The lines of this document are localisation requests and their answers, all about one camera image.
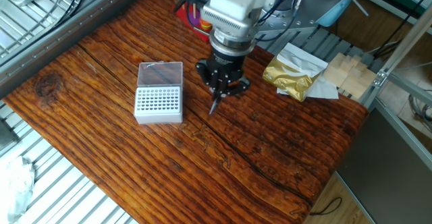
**wooden floor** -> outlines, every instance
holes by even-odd
[[[381,46],[388,36],[399,26],[402,19],[369,0],[358,1],[369,12],[370,16],[364,16],[363,13],[352,4],[339,20],[337,35],[354,46],[361,48],[363,51],[370,51]],[[406,24],[391,41],[404,38],[411,28],[411,24]],[[329,30],[335,33],[335,26],[330,27]],[[401,62],[399,68],[420,65],[432,61],[431,47],[432,36],[429,34],[423,35],[420,41],[414,46],[413,50],[411,50]],[[402,70],[398,73],[424,89],[432,89],[432,66],[422,67],[420,69]],[[408,129],[412,131],[425,147],[432,152],[432,133],[419,118],[412,114],[408,102],[408,93],[388,83],[385,85],[385,88],[383,88],[380,97],[385,101],[387,106],[402,119]],[[308,217],[305,223],[369,223],[336,176],[331,178],[316,205],[314,205],[312,212],[321,211],[336,197],[343,198],[339,209],[329,215]]]
[[[365,215],[353,201],[350,193],[335,175],[333,175],[330,182],[325,186],[312,212],[322,211],[337,197],[342,198],[342,203],[334,213],[323,216],[308,216],[304,224],[369,224]],[[334,202],[327,210],[331,211],[337,205],[338,202]]]

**yellow object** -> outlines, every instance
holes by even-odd
[[[293,98],[302,102],[306,98],[307,90],[319,77],[319,74],[313,78],[304,74],[296,76],[296,74],[301,73],[280,62],[275,57],[267,68],[265,68],[263,78],[272,83],[272,85],[288,93]]]
[[[204,30],[211,30],[211,23],[209,23],[208,21],[204,21],[202,18],[200,18],[200,25],[201,28]]]
[[[323,77],[335,86],[340,87],[348,77],[348,72],[339,69],[342,62],[345,60],[345,55],[338,53],[336,57],[327,66],[324,71]]]

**wooden table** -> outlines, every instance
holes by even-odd
[[[140,223],[301,223],[346,155],[367,110],[276,94],[255,48],[250,90],[223,100],[195,72],[209,55],[170,13],[138,0],[4,101]],[[138,125],[138,64],[184,62],[184,122]]]

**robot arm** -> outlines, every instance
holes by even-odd
[[[248,89],[243,65],[254,48],[257,23],[263,6],[275,0],[210,0],[201,10],[201,18],[210,22],[211,55],[196,64],[203,82],[213,93],[210,114],[223,97]]]

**metal grating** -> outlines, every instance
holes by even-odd
[[[0,166],[23,156],[36,170],[32,201],[17,223],[137,223],[3,101],[0,121],[18,139],[0,154]]]
[[[0,0],[0,67],[5,57],[22,50],[49,31],[63,16],[72,0],[34,0],[18,6],[9,0]]]

